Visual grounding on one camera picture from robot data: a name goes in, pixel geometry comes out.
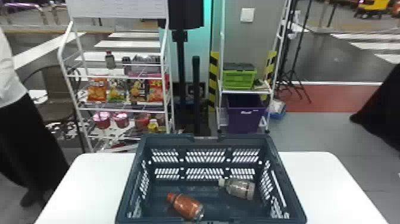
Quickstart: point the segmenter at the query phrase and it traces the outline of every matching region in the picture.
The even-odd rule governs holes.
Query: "red snack bag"
[[[149,74],[148,76],[153,77],[161,77],[161,74]],[[162,87],[162,80],[161,79],[149,79],[148,80],[148,95],[147,101],[148,102],[155,102],[155,101],[162,101],[163,100],[163,87]],[[169,75],[165,74],[165,85],[167,86],[166,89],[169,87]]]

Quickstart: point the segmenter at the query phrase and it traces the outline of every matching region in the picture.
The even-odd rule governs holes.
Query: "pink cup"
[[[126,112],[115,113],[112,118],[119,128],[125,128],[129,125],[128,114]]]
[[[110,112],[102,111],[95,113],[95,115],[93,115],[93,121],[95,122],[98,128],[106,129],[111,125],[110,117],[111,117]]]

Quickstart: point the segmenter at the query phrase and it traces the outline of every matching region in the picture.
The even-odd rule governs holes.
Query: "black speaker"
[[[190,30],[204,26],[203,0],[168,0],[170,30]],[[165,28],[165,20],[158,20]]]

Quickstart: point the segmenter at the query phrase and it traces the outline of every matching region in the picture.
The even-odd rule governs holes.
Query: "light switch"
[[[244,23],[252,23],[254,20],[254,9],[255,8],[242,8],[240,21]]]

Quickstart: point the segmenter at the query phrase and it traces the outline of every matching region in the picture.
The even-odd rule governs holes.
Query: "tripod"
[[[290,9],[291,14],[290,14],[289,19],[286,21],[286,27],[288,27],[288,29],[290,29],[288,26],[289,23],[290,23],[290,27],[293,25],[293,16],[295,14],[295,9],[296,9],[298,1],[299,0],[295,1],[294,4],[292,4],[292,7]],[[296,68],[299,52],[301,49],[301,43],[303,41],[305,25],[307,24],[308,16],[310,14],[311,3],[312,3],[312,0],[308,0],[307,12],[305,13],[305,18],[304,18],[304,22],[303,22],[301,33],[300,33],[299,42],[297,44],[295,59],[292,64],[292,68],[287,72],[285,72],[284,70],[285,70],[285,64],[287,61],[291,40],[287,36],[285,36],[285,39],[284,39],[285,50],[283,52],[283,60],[280,65],[280,68],[279,68],[279,76],[278,76],[277,88],[276,88],[278,97],[279,97],[279,93],[283,90],[288,90],[290,92],[290,94],[293,94],[292,91],[290,90],[290,88],[293,88],[296,91],[296,93],[299,95],[300,99],[303,99],[303,96],[299,92],[299,90],[301,90],[301,91],[303,91],[304,95],[307,97],[307,100],[309,103],[311,103],[311,98],[308,95],[307,90],[304,88],[303,84],[301,83],[301,80],[300,80],[299,76],[297,75],[295,68]],[[299,83],[298,86],[293,84],[293,79],[295,79]]]

